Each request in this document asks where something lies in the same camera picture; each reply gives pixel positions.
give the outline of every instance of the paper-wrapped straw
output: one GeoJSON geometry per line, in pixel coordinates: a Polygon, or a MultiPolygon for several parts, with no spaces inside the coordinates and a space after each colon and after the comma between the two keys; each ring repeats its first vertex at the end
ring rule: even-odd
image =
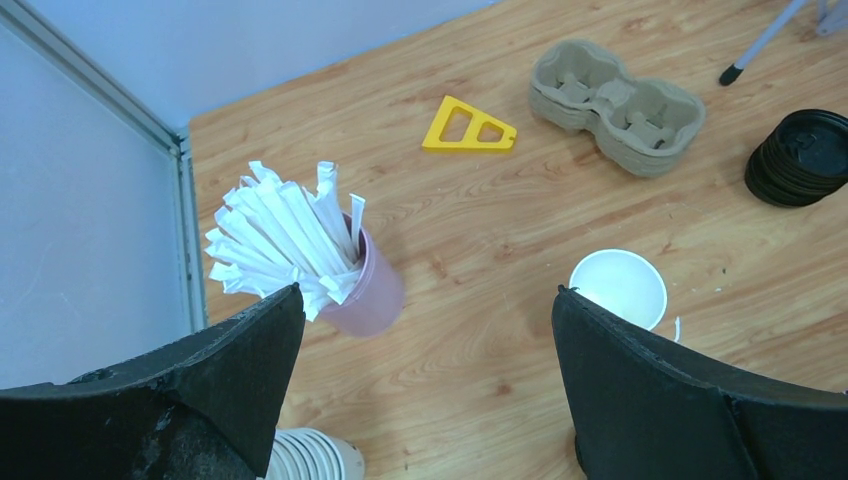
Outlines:
{"type": "Polygon", "coordinates": [[[258,160],[248,165],[255,178],[242,176],[224,195],[215,212],[218,228],[206,233],[206,253],[219,261],[209,278],[221,282],[224,293],[260,298],[297,282],[306,318],[314,321],[324,307],[344,303],[359,280],[365,199],[351,194],[348,229],[334,163],[318,163],[317,194],[283,181],[258,160]]]}

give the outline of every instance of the wooden table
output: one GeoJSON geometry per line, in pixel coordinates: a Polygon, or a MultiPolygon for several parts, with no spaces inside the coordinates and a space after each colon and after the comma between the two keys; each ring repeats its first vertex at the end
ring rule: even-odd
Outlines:
{"type": "MultiPolygon", "coordinates": [[[[368,478],[582,478],[550,313],[557,285],[604,247],[638,252],[662,273],[669,307],[657,334],[672,336],[680,316],[692,349],[848,388],[848,189],[781,210],[742,181],[785,114],[848,113],[845,39],[816,38],[806,12],[721,88],[718,74],[778,10],[726,5],[506,0],[195,119],[202,231],[249,160],[313,186],[316,162],[330,159],[343,192],[368,199],[366,226],[408,290],[381,337],[307,325],[279,425],[355,442],[368,478]],[[590,135],[531,115],[531,67],[566,37],[704,99],[707,124],[670,174],[634,178],[590,135]],[[514,151],[423,153],[445,94],[517,127],[514,151]]],[[[213,322],[255,301],[214,282],[207,296],[213,322]]]]}

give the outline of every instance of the stack of cup holders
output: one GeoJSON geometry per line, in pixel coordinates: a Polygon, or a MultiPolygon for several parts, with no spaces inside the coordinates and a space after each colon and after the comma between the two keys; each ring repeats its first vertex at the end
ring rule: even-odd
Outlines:
{"type": "Polygon", "coordinates": [[[704,125],[697,96],[658,79],[636,79],[615,55],[567,40],[536,63],[530,107],[569,132],[588,130],[604,155],[641,177],[668,173],[704,125]]]}
{"type": "Polygon", "coordinates": [[[745,184],[778,207],[812,205],[848,182],[848,118],[799,110],[783,119],[754,150],[745,184]]]}
{"type": "Polygon", "coordinates": [[[363,480],[365,460],[353,445],[318,430],[277,430],[265,475],[265,480],[363,480]]]}

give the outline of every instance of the pink cup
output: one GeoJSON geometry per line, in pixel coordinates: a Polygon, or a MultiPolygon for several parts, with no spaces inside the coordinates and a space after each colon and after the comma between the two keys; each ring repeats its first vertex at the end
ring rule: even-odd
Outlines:
{"type": "MultiPolygon", "coordinates": [[[[350,228],[350,217],[345,217],[350,228]]],[[[353,291],[341,305],[324,307],[319,317],[347,335],[373,337],[400,317],[406,291],[400,275],[364,228],[359,235],[359,251],[365,256],[365,264],[353,291]]]]}

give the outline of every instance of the stack of black lids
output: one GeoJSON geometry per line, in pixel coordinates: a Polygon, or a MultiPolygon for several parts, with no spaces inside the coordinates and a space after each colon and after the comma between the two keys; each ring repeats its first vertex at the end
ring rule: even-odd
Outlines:
{"type": "Polygon", "coordinates": [[[812,205],[848,182],[848,119],[825,110],[799,110],[783,119],[754,150],[745,184],[778,207],[812,205]]]}

